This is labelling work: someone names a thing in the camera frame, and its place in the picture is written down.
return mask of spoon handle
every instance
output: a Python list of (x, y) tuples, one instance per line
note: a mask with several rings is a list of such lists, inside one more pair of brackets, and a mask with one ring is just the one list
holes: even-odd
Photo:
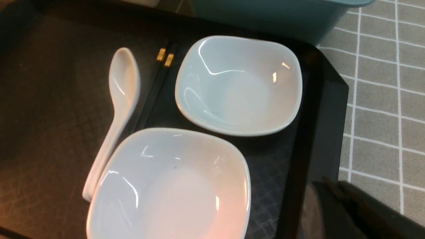
[(91, 202), (93, 198), (94, 191), (97, 187), (103, 170), (109, 161), (109, 158), (111, 157), (114, 146), (116, 145), (116, 142), (118, 141), (124, 126), (125, 124), (119, 124), (119, 122), (116, 121), (114, 117), (109, 131), (106, 134), (105, 140), (103, 141), (102, 146), (100, 147), (99, 152), (94, 159), (93, 165), (91, 166), (90, 172), (88, 173), (84, 184), (82, 197), (88, 202)]

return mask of white ceramic bowl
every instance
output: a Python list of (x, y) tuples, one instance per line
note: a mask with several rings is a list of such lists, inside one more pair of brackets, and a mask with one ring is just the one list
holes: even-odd
[(90, 239), (242, 239), (251, 184), (229, 142), (194, 131), (150, 128), (124, 140), (90, 205)]
[(282, 130), (294, 120), (302, 87), (300, 64), (287, 47), (212, 36), (188, 51), (175, 97), (182, 114), (203, 128), (258, 136)]

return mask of teal container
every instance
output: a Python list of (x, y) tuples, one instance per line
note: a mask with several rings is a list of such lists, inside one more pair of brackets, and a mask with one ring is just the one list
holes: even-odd
[(375, 0), (190, 0), (197, 18), (318, 45), (349, 8)]

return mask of white ceramic spoon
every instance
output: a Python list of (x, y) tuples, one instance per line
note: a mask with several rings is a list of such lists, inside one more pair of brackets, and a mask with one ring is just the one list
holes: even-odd
[(109, 90), (114, 117), (84, 184), (82, 197), (88, 202), (93, 198), (99, 178), (119, 136), (134, 112), (140, 95), (139, 69), (131, 51), (128, 48), (118, 49), (110, 65)]

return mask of bowl rim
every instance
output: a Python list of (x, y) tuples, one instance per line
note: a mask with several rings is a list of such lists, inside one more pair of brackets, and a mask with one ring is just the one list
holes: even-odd
[[(182, 101), (182, 99), (180, 99), (180, 94), (179, 92), (181, 92), (180, 90), (180, 85), (182, 82), (182, 76), (181, 76), (181, 69), (187, 64), (187, 56), (189, 55), (189, 53), (193, 52), (195, 50), (195, 47), (200, 43), (203, 42), (205, 40), (208, 39), (213, 39), (213, 38), (231, 38), (231, 39), (238, 39), (238, 40), (252, 40), (252, 41), (261, 41), (261, 42), (267, 42), (267, 43), (271, 43), (271, 44), (275, 44), (278, 45), (279, 47), (284, 48), (286, 51), (288, 51), (289, 53), (289, 57), (295, 59), (295, 64), (296, 64), (296, 69), (297, 69), (297, 79), (296, 81), (298, 82), (298, 97), (297, 100), (295, 102), (295, 108), (291, 113), (291, 116), (288, 118), (288, 120), (285, 120), (282, 122), (282, 124), (276, 128), (271, 128), (268, 130), (255, 130), (255, 131), (240, 131), (240, 130), (226, 130), (223, 129), (221, 127), (217, 127), (211, 124), (206, 124), (203, 123), (199, 118), (192, 116), (189, 111), (185, 110), (185, 107), (182, 107), (183, 105), (185, 105)], [(255, 136), (263, 136), (263, 135), (269, 135), (269, 134), (273, 134), (276, 133), (278, 131), (283, 130), (284, 128), (288, 127), (295, 119), (295, 117), (298, 114), (298, 111), (300, 110), (300, 106), (301, 106), (301, 99), (303, 96), (303, 76), (302, 76), (302, 72), (301, 72), (301, 66), (300, 66), (300, 62), (298, 60), (298, 57), (295, 55), (295, 53), (289, 49), (288, 47), (276, 43), (276, 42), (272, 42), (272, 41), (265, 41), (265, 40), (258, 40), (258, 39), (251, 39), (251, 38), (246, 38), (246, 37), (234, 37), (234, 36), (224, 36), (224, 35), (213, 35), (213, 36), (208, 36), (208, 37), (204, 37), (200, 40), (198, 40), (197, 42), (195, 42), (190, 49), (187, 51), (186, 56), (183, 59), (183, 62), (180, 65), (180, 69), (179, 72), (177, 74), (177, 78), (176, 78), (176, 85), (174, 88), (174, 98), (177, 104), (177, 107), (179, 109), (179, 111), (184, 115), (184, 117), (186, 117), (186, 119), (188, 119), (189, 121), (191, 121), (192, 123), (196, 124), (199, 127), (205, 128), (207, 130), (210, 130), (212, 132), (216, 132), (216, 133), (220, 133), (220, 134), (225, 134), (225, 135), (230, 135), (230, 136), (242, 136), (242, 137), (255, 137)]]
[[(185, 135), (190, 135), (191, 137), (195, 136), (195, 137), (202, 137), (202, 138), (207, 138), (210, 140), (215, 140), (217, 142), (220, 142), (221, 144), (225, 145), (226, 147), (230, 148), (231, 150), (235, 151), (235, 153), (238, 156), (238, 160), (241, 161), (243, 167), (244, 167), (244, 172), (246, 175), (246, 181), (247, 181), (247, 194), (248, 194), (248, 198), (247, 198), (247, 203), (246, 203), (246, 213), (245, 213), (245, 223), (242, 227), (242, 231), (241, 231), (241, 239), (243, 239), (245, 237), (245, 234), (247, 233), (247, 229), (248, 229), (248, 221), (249, 221), (249, 216), (251, 214), (251, 176), (249, 174), (249, 167), (247, 164), (247, 161), (244, 157), (244, 155), (239, 151), (239, 149), (234, 146), (232, 143), (219, 138), (217, 136), (213, 136), (210, 134), (205, 134), (205, 133), (201, 133), (201, 132), (197, 132), (197, 131), (192, 131), (192, 130), (186, 130), (186, 129), (177, 129), (177, 128), (163, 128), (163, 127), (158, 127), (158, 128), (146, 128), (146, 129), (142, 129), (139, 130), (135, 133), (133, 133), (132, 135), (130, 135), (129, 137), (127, 137), (125, 140), (123, 140), (119, 146), (116, 148), (116, 150), (114, 151), (114, 153), (112, 154), (112, 156), (110, 157), (108, 163), (106, 164), (104, 171), (102, 172), (102, 175), (100, 177), (100, 179), (103, 179), (105, 177), (105, 174), (107, 173), (107, 169), (110, 167), (111, 163), (113, 161), (116, 160), (116, 154), (117, 152), (122, 151), (123, 147), (125, 147), (125, 144), (132, 140), (133, 138), (137, 138), (137, 137), (142, 137), (143, 135), (150, 133), (150, 132), (168, 132), (168, 133), (178, 133), (178, 134), (185, 134)], [(91, 228), (91, 220), (93, 218), (93, 210), (94, 207), (96, 206), (95, 204), (97, 204), (97, 195), (98, 195), (98, 191), (101, 188), (100, 187), (100, 183), (102, 180), (99, 180), (98, 185), (96, 186), (96, 190), (94, 192), (92, 201), (90, 203), (89, 209), (88, 209), (88, 214), (87, 214), (87, 219), (86, 219), (86, 236), (88, 239), (90, 239), (90, 228)]]

